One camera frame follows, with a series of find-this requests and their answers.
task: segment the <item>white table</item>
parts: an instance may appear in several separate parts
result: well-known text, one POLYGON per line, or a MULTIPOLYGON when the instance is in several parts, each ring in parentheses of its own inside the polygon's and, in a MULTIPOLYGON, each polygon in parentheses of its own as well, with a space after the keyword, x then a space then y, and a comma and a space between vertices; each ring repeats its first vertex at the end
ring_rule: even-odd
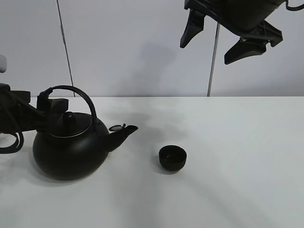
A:
MULTIPOLYGON (((93 101, 107 126, 139 131, 68 183, 37 170, 26 133, 22 151, 0 156, 0 228, 304 227, 304 97, 93 101), (168 144, 188 154, 173 175, 157 162, 168 144)), ((81 98, 70 109, 88 112, 81 98)))

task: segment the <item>kettle lid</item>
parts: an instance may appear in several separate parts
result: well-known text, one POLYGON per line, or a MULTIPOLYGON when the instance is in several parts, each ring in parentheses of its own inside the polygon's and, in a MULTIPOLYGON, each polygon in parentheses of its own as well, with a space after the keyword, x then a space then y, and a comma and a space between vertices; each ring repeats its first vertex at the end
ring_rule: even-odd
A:
POLYGON ((92 117, 85 113, 65 112, 50 127, 50 135, 69 138, 85 132, 92 124, 92 117))

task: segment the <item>black cup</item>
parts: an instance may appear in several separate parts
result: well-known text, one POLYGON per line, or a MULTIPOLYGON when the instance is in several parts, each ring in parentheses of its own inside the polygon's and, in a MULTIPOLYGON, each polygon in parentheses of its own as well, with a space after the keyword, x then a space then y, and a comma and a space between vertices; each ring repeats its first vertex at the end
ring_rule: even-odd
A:
POLYGON ((186 152, 179 146, 169 145, 159 152, 161 166, 168 171, 178 171, 184 167, 187 159, 186 152))

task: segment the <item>white wall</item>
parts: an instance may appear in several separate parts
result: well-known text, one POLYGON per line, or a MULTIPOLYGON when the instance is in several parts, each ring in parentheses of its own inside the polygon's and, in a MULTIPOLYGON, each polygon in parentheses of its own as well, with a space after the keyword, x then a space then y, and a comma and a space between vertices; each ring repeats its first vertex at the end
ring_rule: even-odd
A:
POLYGON ((60 0, 75 86, 91 96, 206 95, 216 22, 179 48, 184 0, 60 0))
MULTIPOLYGON (((290 0, 292 6, 303 0, 290 0)), ((303 96, 304 95, 304 10, 290 12, 285 4, 267 18, 282 30, 284 41, 267 45, 262 56, 224 64, 224 54, 238 37, 221 26, 212 83, 212 96, 303 96)))
POLYGON ((29 90, 35 96, 54 85, 70 85, 56 1, 2 0, 0 54, 8 62, 0 82, 11 89, 29 90))

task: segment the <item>kettle spout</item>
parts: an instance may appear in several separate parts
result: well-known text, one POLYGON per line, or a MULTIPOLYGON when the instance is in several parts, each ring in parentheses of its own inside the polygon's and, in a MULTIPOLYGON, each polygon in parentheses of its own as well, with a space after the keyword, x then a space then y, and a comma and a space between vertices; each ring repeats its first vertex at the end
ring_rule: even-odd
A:
POLYGON ((138 130, 138 127, 129 125, 119 131, 109 134, 105 142, 106 151, 112 152, 113 150, 115 150, 117 147, 123 144, 123 142, 130 134, 132 134, 136 130, 138 130))

